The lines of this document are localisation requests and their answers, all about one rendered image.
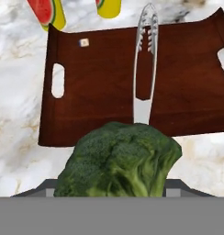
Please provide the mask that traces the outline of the dark brown wooden tray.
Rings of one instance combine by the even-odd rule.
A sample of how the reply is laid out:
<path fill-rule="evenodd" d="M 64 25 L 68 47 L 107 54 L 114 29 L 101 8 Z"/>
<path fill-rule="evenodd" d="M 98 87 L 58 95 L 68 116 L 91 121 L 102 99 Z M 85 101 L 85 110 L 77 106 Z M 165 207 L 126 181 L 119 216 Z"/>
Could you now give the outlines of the dark brown wooden tray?
<path fill-rule="evenodd" d="M 167 136 L 224 131 L 224 11 L 159 27 L 158 57 L 135 51 L 137 30 L 49 29 L 39 145 L 72 147 L 110 121 L 132 123 L 132 99 Z"/>

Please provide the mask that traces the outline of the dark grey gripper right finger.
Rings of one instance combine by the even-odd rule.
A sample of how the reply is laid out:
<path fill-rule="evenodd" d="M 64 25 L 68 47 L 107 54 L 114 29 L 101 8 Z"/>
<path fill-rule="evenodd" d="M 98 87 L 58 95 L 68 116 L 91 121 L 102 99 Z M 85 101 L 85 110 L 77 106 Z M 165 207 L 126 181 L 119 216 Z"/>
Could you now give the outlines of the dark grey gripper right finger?
<path fill-rule="evenodd" d="M 204 196 L 212 197 L 212 195 L 190 188 L 180 179 L 167 179 L 163 188 L 163 197 L 190 197 Z"/>

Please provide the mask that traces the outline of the green broccoli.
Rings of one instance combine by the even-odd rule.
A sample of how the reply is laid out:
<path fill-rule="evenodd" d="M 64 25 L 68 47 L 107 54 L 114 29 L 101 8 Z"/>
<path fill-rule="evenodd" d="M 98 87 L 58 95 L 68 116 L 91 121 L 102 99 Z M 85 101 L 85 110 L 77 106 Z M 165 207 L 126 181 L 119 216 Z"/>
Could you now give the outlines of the green broccoli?
<path fill-rule="evenodd" d="M 54 195 L 160 197 L 181 156 L 181 146 L 151 126 L 108 123 L 77 142 Z"/>

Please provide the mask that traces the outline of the white plastic tongs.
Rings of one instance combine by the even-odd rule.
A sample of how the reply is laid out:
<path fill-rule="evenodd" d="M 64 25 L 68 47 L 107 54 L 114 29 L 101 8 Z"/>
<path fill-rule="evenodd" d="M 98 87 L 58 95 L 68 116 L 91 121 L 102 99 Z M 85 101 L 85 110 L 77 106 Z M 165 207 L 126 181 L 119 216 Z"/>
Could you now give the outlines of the white plastic tongs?
<path fill-rule="evenodd" d="M 136 97 L 137 88 L 137 69 L 139 53 L 142 51 L 143 35 L 148 32 L 148 49 L 152 55 L 152 73 L 151 73 L 151 94 L 146 100 Z M 148 125 L 151 117 L 152 102 L 157 74 L 157 54 L 158 54 L 159 22 L 155 6 L 148 3 L 143 7 L 138 23 L 135 43 L 135 55 L 133 63 L 133 122 Z"/>

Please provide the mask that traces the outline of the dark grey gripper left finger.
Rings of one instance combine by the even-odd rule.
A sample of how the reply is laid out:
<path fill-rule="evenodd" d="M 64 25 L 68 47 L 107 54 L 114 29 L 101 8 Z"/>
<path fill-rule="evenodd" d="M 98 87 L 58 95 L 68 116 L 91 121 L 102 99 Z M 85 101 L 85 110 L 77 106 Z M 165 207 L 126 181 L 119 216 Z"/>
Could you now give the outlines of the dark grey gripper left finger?
<path fill-rule="evenodd" d="M 38 187 L 14 195 L 14 197 L 53 197 L 56 184 L 56 179 L 46 179 Z"/>

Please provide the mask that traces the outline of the yellow can with watermelon print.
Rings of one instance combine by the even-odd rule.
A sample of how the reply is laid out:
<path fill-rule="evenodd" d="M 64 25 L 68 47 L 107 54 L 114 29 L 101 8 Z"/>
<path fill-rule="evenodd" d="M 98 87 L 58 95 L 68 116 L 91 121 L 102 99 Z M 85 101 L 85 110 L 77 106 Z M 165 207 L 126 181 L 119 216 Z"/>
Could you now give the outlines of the yellow can with watermelon print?
<path fill-rule="evenodd" d="M 97 14 L 103 18 L 117 17 L 121 9 L 121 0 L 95 0 Z"/>
<path fill-rule="evenodd" d="M 62 7 L 62 0 L 27 0 L 36 18 L 46 31 L 49 25 L 62 30 L 66 25 L 66 19 Z"/>

